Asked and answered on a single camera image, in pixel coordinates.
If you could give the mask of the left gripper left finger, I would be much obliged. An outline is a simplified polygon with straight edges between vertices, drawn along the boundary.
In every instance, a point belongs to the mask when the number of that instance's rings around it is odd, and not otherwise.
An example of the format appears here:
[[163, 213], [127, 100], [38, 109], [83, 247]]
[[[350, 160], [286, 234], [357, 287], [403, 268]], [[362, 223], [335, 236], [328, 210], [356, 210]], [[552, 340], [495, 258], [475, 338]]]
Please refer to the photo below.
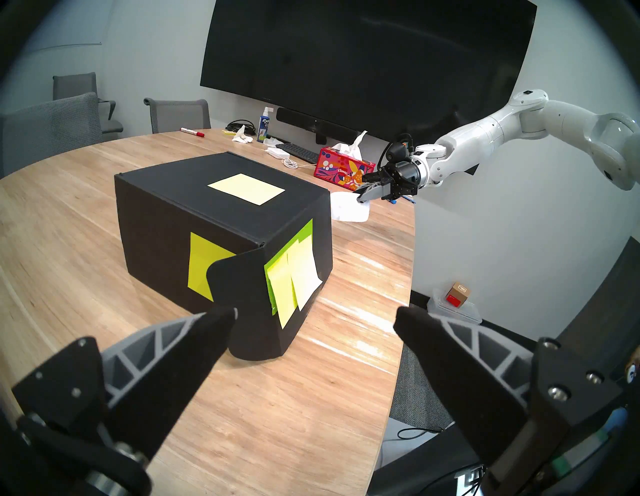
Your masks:
[[222, 306], [155, 324], [101, 352], [84, 336], [12, 388], [11, 471], [145, 471], [227, 350], [238, 310]]

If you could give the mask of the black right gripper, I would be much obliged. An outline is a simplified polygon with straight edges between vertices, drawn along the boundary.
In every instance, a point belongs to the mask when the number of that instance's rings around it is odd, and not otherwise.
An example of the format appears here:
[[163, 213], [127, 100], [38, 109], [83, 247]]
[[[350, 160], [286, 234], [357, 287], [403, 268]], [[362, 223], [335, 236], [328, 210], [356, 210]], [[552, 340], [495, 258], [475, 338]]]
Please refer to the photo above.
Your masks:
[[356, 190], [358, 203], [377, 199], [391, 201], [416, 195], [423, 183], [423, 174], [415, 162], [388, 162], [379, 171], [364, 174], [361, 183]]

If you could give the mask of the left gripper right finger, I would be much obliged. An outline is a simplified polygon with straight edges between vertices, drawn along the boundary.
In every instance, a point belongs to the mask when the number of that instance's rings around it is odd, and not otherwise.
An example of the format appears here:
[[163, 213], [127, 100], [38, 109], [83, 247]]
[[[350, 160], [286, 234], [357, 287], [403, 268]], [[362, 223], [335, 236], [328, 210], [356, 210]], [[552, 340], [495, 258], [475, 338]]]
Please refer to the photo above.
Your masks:
[[416, 306], [397, 309], [394, 330], [487, 467], [484, 481], [531, 481], [623, 404], [622, 387], [553, 338], [526, 358], [482, 326]]

